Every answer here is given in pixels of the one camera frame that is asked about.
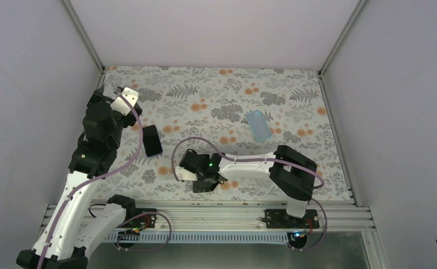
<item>floor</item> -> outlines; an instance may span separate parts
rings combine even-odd
[[[129,167],[110,176],[94,199],[123,194],[137,200],[285,201],[271,180],[236,178],[214,192],[192,193],[192,184],[177,183],[170,158],[174,146],[189,136],[209,139],[225,153],[254,155],[288,145],[318,163],[326,186],[316,190],[321,201],[349,200],[336,143],[315,71],[199,67],[110,66],[105,94],[116,85],[139,92],[143,126],[156,125],[163,153],[146,157],[144,151]],[[260,110],[273,137],[258,142],[244,114]],[[118,157],[111,169],[131,158],[138,126],[123,131]],[[192,148],[212,153],[202,142],[185,143],[177,153]]]
[[[312,245],[320,234],[310,235]],[[152,248],[142,244],[135,248]],[[369,268],[360,232],[328,233],[322,245],[309,252],[290,251],[272,244],[169,244],[152,253],[118,251],[112,243],[101,244],[88,269],[139,268]]]

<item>robotic arm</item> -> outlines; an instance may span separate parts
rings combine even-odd
[[[314,176],[295,167],[267,160],[283,160],[316,172],[317,164],[313,160],[284,145],[268,154],[225,154],[225,157],[227,158],[222,158],[217,153],[210,157],[188,149],[175,167],[176,175],[181,181],[192,181],[194,193],[211,192],[218,184],[232,178],[269,178],[288,196],[286,213],[298,218],[305,215],[308,202],[313,196]]]
[[[88,102],[86,116],[82,122],[85,131],[78,139],[78,148],[73,153],[72,161],[68,166],[67,183],[59,205],[68,199],[68,194],[74,188],[108,172],[116,159],[123,128],[133,126],[136,122],[129,106],[121,98],[118,97],[116,100],[108,98],[103,95],[103,90],[104,87],[96,90]],[[136,104],[138,93],[129,88],[119,88],[119,90],[140,115],[142,110]],[[101,241],[114,228],[135,215],[134,199],[115,195],[108,200],[102,213],[78,233],[83,215],[99,184],[98,180],[82,187],[67,203],[47,246],[42,268],[85,269],[88,258]],[[35,242],[33,248],[19,253],[16,262],[22,268],[37,268],[48,231],[60,208],[60,206],[55,208],[45,232]]]

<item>white backdrop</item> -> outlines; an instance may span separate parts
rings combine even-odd
[[[71,0],[104,65],[320,69],[358,0]]]

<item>smartphone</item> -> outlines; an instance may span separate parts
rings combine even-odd
[[[143,128],[143,145],[148,157],[162,153],[161,141],[155,125]]]

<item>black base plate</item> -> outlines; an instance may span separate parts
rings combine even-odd
[[[264,215],[262,221],[267,229],[309,229],[307,220],[311,221],[313,229],[319,228],[319,219],[314,220],[318,216],[315,209],[307,209],[302,219],[288,215],[286,209],[266,209]]]
[[[134,213],[134,215],[139,215],[141,213],[145,213],[145,212],[157,212],[157,209],[155,208],[136,208],[136,212]],[[154,225],[156,224],[156,215],[147,215],[149,217],[149,225],[147,226],[147,228],[154,228]],[[136,227],[141,227],[145,224],[145,218],[143,217],[139,217],[133,221],[131,221],[128,224],[125,224],[123,226],[121,226],[121,228],[136,228]]]

